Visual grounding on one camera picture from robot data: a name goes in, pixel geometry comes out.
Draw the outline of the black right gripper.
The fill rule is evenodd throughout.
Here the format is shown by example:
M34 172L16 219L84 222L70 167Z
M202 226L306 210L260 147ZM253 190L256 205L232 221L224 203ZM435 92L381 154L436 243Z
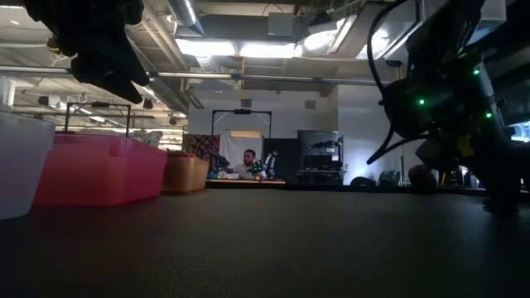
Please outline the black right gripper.
M475 175L489 193L492 212L514 212L521 195L523 143L504 143L504 122L483 62L452 65L446 72L412 74L383 88L381 105L390 133L380 156L406 143L432 140L442 156L479 159Z

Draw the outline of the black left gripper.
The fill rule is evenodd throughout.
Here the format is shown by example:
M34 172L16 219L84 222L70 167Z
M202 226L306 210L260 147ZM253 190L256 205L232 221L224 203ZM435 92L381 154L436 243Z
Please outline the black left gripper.
M141 103L142 96L133 84L147 85L150 79L128 44L125 26L141 21L142 0L22 2L30 18L52 32L63 54L84 53L70 63L75 79Z

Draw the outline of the dark red apple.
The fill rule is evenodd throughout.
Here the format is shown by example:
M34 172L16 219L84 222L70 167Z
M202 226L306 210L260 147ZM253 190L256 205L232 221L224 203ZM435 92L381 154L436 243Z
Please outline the dark red apple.
M408 171L408 178L412 189L417 193L434 193L437 188L437 179L431 169L426 165L415 165Z

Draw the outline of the ceiling light panel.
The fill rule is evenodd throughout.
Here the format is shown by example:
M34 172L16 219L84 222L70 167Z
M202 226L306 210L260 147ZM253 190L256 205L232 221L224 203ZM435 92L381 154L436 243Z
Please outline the ceiling light panel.
M294 43L271 44L253 42L244 44L239 51L239 55L248 58L291 59L294 51Z
M181 52L195 57L236 55L234 45L229 41L189 41L176 39Z

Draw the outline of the pink plastic basket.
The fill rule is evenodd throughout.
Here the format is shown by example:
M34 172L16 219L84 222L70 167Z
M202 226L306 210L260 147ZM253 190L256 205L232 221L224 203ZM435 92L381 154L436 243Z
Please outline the pink plastic basket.
M33 204L107 207L157 197L166 159L129 137L57 134Z

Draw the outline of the patterned cloth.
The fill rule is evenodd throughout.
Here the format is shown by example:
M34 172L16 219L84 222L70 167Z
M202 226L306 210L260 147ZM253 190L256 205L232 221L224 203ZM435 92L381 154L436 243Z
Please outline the patterned cloth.
M219 135L185 134L182 140L182 150L192 153L199 159L208 161L212 166L219 154Z

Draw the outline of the clear plastic basket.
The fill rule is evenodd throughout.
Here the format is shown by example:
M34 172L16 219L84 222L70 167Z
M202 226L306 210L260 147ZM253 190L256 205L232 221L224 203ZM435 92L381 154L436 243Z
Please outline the clear plastic basket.
M0 111L0 220L30 211L54 136L53 123Z

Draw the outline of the white sheet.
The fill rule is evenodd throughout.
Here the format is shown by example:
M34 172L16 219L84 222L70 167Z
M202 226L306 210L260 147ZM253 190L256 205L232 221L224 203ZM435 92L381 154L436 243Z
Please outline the white sheet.
M220 135L219 154L225 157L230 166L243 163L246 150L256 153L256 159L262 159L263 136L257 131L231 130Z

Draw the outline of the long horizontal metal pipe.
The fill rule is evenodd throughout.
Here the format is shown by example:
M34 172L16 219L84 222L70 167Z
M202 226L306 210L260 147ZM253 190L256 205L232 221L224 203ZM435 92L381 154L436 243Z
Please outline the long horizontal metal pipe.
M0 65L0 73L27 74L28 76L72 76L71 69L35 66ZM202 72L159 72L148 71L146 75L151 78L178 78L178 79L212 79L212 80L263 80L274 82L308 83L308 84L342 84L342 85L367 85L374 86L372 79L327 78L310 76L290 76L276 74L239 74L239 73L202 73Z

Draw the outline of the person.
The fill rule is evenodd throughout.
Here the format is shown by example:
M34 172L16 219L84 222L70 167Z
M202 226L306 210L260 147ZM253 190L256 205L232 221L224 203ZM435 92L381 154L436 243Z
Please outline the person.
M224 169L227 174L237 174L240 180L263 180L266 178L264 171L253 172L253 164L256 161L256 152L252 149L247 149L243 153L243 162L236 166Z

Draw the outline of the wooden background table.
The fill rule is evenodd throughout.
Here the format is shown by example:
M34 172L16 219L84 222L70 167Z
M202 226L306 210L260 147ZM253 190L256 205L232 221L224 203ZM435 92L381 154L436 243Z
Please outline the wooden background table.
M239 180L239 179L207 179L207 183L218 184L259 184L259 185L285 185L284 180Z

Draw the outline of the black equipment rack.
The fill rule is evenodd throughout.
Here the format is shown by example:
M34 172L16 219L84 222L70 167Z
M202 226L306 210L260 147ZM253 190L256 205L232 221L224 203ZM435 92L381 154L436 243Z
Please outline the black equipment rack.
M303 185L342 185L343 137L338 131L299 130L300 165L296 179Z

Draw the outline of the black partition panel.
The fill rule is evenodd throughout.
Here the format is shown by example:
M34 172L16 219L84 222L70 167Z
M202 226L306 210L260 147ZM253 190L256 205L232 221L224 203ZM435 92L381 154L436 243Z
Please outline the black partition panel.
M299 143L296 138L265 138L263 140L263 159L269 153L277 152L274 180L284 180L287 184L296 183L299 167Z

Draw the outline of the black table mat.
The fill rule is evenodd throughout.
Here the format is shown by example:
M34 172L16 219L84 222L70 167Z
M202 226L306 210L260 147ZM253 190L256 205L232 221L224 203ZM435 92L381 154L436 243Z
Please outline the black table mat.
M530 298L530 206L206 190L0 221L0 298Z

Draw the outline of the silver ventilation duct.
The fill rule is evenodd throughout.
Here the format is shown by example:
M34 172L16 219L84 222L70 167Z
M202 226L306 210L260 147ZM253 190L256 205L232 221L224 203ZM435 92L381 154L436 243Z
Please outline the silver ventilation duct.
M205 31L195 11L194 0L167 0L167 2L171 15L179 26L186 27L199 36L205 36Z

